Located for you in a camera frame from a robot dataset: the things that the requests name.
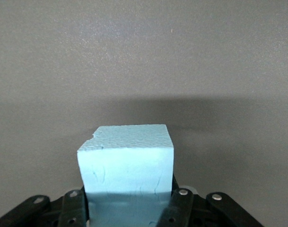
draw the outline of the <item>block top surface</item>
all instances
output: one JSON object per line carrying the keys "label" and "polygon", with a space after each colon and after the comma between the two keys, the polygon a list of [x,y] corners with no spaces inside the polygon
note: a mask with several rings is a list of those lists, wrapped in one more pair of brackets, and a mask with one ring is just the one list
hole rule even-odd
{"label": "block top surface", "polygon": [[100,126],[78,152],[120,148],[173,148],[165,124]]}

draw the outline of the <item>screw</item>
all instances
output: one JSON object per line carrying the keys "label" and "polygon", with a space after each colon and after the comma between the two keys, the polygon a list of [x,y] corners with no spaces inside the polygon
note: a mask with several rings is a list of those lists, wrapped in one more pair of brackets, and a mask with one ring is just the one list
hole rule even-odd
{"label": "screw", "polygon": [[40,202],[42,202],[44,200],[44,197],[38,197],[36,198],[36,200],[34,201],[34,204],[38,204]]}
{"label": "screw", "polygon": [[212,198],[213,198],[214,200],[221,200],[221,199],[222,199],[222,196],[220,196],[220,195],[218,195],[218,194],[213,194],[213,195],[212,195]]}
{"label": "screw", "polygon": [[73,191],[72,193],[69,194],[69,197],[75,197],[77,195],[78,195],[78,193],[76,191]]}
{"label": "screw", "polygon": [[188,194],[188,191],[185,190],[185,189],[181,189],[181,190],[179,191],[179,194],[180,194],[180,195],[187,195],[187,194]]}

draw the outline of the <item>gray floor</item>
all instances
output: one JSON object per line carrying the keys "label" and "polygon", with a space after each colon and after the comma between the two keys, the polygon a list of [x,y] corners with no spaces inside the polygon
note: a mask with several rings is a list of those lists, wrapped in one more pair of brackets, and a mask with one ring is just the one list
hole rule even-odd
{"label": "gray floor", "polygon": [[0,216],[81,187],[98,126],[142,123],[180,184],[288,226],[288,1],[0,0]]}

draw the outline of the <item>foam block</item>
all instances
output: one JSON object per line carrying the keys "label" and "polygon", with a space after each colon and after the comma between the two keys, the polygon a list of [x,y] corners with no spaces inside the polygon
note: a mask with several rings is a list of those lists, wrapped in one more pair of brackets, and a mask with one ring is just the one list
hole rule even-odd
{"label": "foam block", "polygon": [[92,227],[154,227],[171,196],[166,125],[101,126],[78,150]]}

